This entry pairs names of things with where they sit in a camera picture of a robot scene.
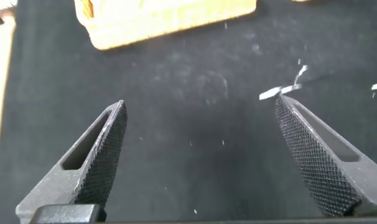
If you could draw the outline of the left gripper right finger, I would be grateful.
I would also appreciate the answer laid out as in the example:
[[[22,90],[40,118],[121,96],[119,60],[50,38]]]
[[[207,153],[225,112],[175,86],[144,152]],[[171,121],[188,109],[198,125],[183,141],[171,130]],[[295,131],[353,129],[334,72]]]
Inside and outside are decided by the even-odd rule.
[[[324,215],[377,216],[377,163],[293,98],[278,94],[275,115]]]

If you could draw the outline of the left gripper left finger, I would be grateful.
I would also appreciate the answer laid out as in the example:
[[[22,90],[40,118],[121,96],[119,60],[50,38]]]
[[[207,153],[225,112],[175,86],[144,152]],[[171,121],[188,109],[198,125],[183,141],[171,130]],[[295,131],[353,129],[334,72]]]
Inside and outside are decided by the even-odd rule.
[[[98,204],[111,192],[127,126],[123,100],[108,106],[16,207],[21,223],[51,204]]]

